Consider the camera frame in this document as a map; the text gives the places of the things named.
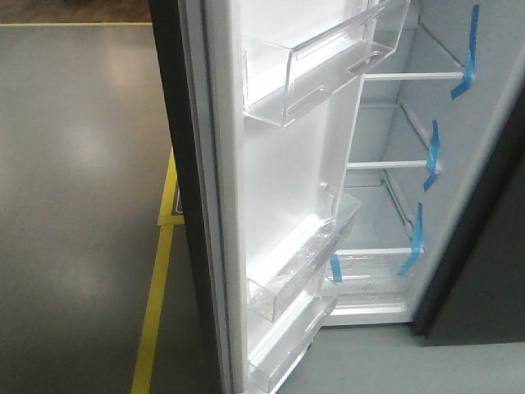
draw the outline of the yellow floor line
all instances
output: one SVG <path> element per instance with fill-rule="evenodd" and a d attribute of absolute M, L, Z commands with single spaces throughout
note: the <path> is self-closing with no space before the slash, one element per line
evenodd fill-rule
<path fill-rule="evenodd" d="M 164 216 L 158 219 L 159 226 L 177 226 L 184 224 L 183 215 Z"/>
<path fill-rule="evenodd" d="M 160 236 L 158 237 L 157 258 L 155 259 L 151 287 L 149 288 L 148 305 L 144 316 L 131 394 L 149 393 L 172 239 L 173 226 L 161 226 Z"/>
<path fill-rule="evenodd" d="M 39 26 L 151 26 L 151 22 L 34 22 L 0 23 L 0 27 L 39 27 Z"/>
<path fill-rule="evenodd" d="M 158 213 L 158 225 L 162 226 L 161 218 L 170 217 L 173 213 L 175 202 L 175 188 L 177 183 L 177 171 L 175 169 L 175 158 L 173 152 L 167 164 L 166 180 L 164 181 L 164 191 L 162 192 L 161 208 Z"/>
<path fill-rule="evenodd" d="M 171 215 L 175 202 L 176 183 L 175 158 L 173 157 L 173 152 L 171 152 L 158 215 L 160 235 L 158 237 L 157 256 L 155 257 L 153 276 L 149 288 L 148 304 L 146 305 L 144 325 L 140 336 L 131 394 L 149 394 L 151 385 L 158 329 L 161 322 L 162 302 L 166 288 L 167 269 L 170 263 L 171 243 L 173 242 L 173 227 L 174 225 L 184 224 L 184 216 Z"/>

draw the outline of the polished floor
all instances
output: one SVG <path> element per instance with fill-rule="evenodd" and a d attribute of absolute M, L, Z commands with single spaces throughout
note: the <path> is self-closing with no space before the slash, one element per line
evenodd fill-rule
<path fill-rule="evenodd" d="M 525 342 L 422 346 L 403 324 L 321 330 L 278 394 L 523 394 Z"/>
<path fill-rule="evenodd" d="M 127 393 L 171 150 L 151 27 L 0 27 L 0 120 L 0 392 Z M 206 392 L 175 238 L 151 393 Z"/>
<path fill-rule="evenodd" d="M 148 0 L 0 1 L 0 24 L 150 21 Z"/>

